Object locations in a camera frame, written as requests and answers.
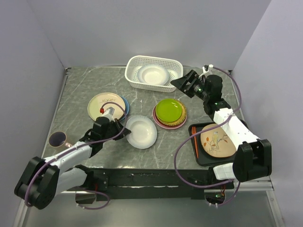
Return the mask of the white scalloped deep plate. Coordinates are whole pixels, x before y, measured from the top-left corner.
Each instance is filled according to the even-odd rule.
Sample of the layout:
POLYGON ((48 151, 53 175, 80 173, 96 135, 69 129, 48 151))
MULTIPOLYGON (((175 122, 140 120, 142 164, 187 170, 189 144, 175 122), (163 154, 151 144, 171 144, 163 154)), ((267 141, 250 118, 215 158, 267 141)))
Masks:
POLYGON ((169 80, 169 72, 161 65, 147 64, 139 68, 137 78, 144 84, 164 85, 169 80))

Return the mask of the cream plate with branch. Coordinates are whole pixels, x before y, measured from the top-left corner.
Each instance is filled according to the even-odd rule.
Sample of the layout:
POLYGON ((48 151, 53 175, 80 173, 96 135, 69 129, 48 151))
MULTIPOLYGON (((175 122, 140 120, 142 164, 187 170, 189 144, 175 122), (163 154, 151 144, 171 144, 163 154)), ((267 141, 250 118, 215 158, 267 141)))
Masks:
MULTIPOLYGON (((87 110, 88 110, 88 114, 89 114, 90 118, 95 121, 97 119, 97 117, 100 117, 101 116, 100 109, 101 109, 102 105, 104 103, 108 103, 108 102, 114 102, 116 104, 119 104, 123 108, 124 111, 126 109, 125 102, 119 95, 117 95, 115 93, 104 92, 104 93, 100 93, 100 94, 94 96, 89 101, 87 110)), ((104 106, 104 110, 106 110, 110 107, 114 108, 114 110, 115 110, 114 114, 113 114, 114 119, 119 120, 124 115, 121 108, 114 104, 106 104, 104 106)))

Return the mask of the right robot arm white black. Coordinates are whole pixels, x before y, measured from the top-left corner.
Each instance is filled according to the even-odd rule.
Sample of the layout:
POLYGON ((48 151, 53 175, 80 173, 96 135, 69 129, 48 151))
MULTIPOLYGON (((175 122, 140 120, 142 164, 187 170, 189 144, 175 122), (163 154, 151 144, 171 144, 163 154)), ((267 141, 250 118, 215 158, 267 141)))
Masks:
POLYGON ((218 188, 233 179, 242 183, 271 175, 271 143, 254 135, 235 115, 238 109, 231 109, 222 98, 223 80, 220 76, 198 75, 191 70, 171 84, 188 97, 197 96, 203 100, 205 113, 222 128, 237 149, 232 163, 213 167, 213 173, 207 177, 210 187, 218 188))

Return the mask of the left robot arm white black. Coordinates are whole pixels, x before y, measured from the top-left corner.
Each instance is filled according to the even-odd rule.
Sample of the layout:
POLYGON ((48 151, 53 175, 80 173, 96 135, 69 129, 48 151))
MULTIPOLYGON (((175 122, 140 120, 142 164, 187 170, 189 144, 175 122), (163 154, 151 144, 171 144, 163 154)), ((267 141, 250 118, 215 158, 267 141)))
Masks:
POLYGON ((97 177, 81 161, 96 155, 109 140, 120 140, 131 131, 117 119, 99 117, 84 136, 70 148, 47 158, 32 158, 14 189, 29 207, 41 210, 63 191, 80 187, 90 193, 103 194, 108 176, 97 177))

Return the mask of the blue plate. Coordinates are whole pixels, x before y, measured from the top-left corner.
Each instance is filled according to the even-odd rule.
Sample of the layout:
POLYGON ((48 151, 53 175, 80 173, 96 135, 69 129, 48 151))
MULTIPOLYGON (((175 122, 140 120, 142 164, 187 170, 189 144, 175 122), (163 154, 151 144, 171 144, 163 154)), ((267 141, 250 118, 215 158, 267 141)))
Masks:
MULTIPOLYGON (((123 96, 121 96, 121 98, 123 99, 123 101, 125 103, 125 113, 126 113, 126 115, 128 115, 129 111, 130 111, 130 105, 129 105, 128 101, 123 96)), ((125 116, 121 117, 119 119, 119 121, 123 121, 124 119, 125 119, 125 116)))

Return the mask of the green plastic plate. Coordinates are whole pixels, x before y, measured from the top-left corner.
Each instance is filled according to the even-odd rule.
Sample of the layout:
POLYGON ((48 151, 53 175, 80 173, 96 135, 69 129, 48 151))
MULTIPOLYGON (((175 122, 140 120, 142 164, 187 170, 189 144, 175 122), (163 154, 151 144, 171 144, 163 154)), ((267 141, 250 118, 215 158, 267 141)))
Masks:
POLYGON ((158 119, 164 122, 174 122, 182 115, 182 105, 174 99, 163 99, 156 105, 158 119))

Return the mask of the white perforated plastic basket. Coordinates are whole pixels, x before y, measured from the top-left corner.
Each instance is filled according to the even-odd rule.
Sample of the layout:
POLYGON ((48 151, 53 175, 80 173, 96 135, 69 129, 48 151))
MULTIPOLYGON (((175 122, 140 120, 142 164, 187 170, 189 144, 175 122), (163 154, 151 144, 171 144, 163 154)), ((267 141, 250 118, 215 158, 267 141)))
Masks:
POLYGON ((179 61, 137 55, 132 57, 125 69, 125 78, 134 88, 159 92, 173 92, 176 87, 170 82, 183 77, 179 61))

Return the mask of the yellow woven plate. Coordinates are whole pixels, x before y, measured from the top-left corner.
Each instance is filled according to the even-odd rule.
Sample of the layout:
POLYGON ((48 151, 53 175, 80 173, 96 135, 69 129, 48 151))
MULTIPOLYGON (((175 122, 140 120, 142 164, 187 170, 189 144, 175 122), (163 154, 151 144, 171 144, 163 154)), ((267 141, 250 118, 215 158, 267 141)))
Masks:
POLYGON ((164 122, 164 121, 161 121, 160 119, 158 119, 161 123, 165 124, 165 125, 168 125, 168 126, 176 126, 178 124, 181 124, 184 119, 186 118, 186 115, 187 115, 187 112, 186 112, 186 108, 185 106, 180 102, 180 104, 182 105, 182 115, 181 117, 174 121, 174 122, 164 122))

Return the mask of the pink plate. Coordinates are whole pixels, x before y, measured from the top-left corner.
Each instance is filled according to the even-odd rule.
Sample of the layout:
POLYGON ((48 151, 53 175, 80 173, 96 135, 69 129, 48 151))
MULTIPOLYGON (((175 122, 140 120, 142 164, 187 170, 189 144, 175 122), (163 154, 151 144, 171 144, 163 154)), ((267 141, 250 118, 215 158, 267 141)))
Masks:
POLYGON ((185 124, 185 122, 186 122, 186 120, 187 120, 187 116, 186 116, 186 118, 184 119, 184 121, 183 121, 181 124, 178 124, 178 125, 176 125, 176 126, 168 126, 168 125, 165 125, 165 124, 161 123, 161 122, 158 120, 158 118, 157 118, 157 116, 156 116, 156 107, 153 108, 153 115, 152 115, 152 116, 153 116, 153 120, 155 121, 155 123, 156 123, 158 126, 160 126, 161 128, 167 129, 167 130, 179 129, 179 128, 181 128, 181 127, 185 124))

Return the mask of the orange plastic fork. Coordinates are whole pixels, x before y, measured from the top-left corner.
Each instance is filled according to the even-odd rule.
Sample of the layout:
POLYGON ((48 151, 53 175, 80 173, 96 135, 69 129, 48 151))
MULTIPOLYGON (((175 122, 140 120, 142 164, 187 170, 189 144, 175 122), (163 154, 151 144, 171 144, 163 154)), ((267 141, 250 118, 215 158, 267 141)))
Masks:
MULTIPOLYGON (((192 130, 192 134, 193 135, 196 134, 196 127, 195 126, 193 126, 191 130, 192 130)), ((196 158, 198 158, 199 157, 199 153, 198 153, 198 145, 197 145, 196 136, 194 136, 193 139, 194 139, 196 158)))

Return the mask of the peach plate with bird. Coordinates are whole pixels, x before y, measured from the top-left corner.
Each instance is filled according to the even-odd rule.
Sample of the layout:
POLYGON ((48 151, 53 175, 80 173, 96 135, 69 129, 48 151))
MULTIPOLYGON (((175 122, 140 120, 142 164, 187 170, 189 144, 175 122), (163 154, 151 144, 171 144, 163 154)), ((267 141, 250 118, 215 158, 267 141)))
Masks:
POLYGON ((203 132, 200 140, 204 151, 215 158, 233 156, 237 149, 221 127, 203 132))

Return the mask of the black plastic tray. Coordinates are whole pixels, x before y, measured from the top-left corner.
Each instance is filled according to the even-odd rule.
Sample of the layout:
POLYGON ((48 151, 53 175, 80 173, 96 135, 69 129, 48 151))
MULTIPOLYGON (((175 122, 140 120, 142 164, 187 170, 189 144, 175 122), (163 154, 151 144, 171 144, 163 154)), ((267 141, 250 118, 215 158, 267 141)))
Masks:
POLYGON ((196 136, 196 140, 197 140, 197 145, 198 145, 198 153, 199 153, 199 157, 196 158, 196 153, 195 153, 195 146, 194 146, 194 139, 191 139, 191 144, 194 150, 194 155, 195 155, 195 159, 196 162, 200 165, 200 166, 215 166, 215 165, 221 165, 221 164, 225 164, 225 163, 229 163, 229 162, 233 162, 234 161, 234 157, 235 154, 231 157, 227 157, 227 158, 215 158, 210 156, 209 154, 207 154, 201 144, 201 140, 200 140, 200 135, 196 136))

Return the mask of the black base frame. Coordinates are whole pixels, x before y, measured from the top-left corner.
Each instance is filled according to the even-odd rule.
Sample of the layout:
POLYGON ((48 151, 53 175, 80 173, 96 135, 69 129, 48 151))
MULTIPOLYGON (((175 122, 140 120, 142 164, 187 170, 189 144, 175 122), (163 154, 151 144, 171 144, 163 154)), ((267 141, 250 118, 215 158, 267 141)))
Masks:
POLYGON ((168 198, 203 200, 204 186, 219 183, 208 170, 180 170, 182 177, 199 186, 195 188, 181 181, 173 169, 92 168, 83 165, 78 167, 97 178, 87 189, 96 189, 112 200, 168 198))

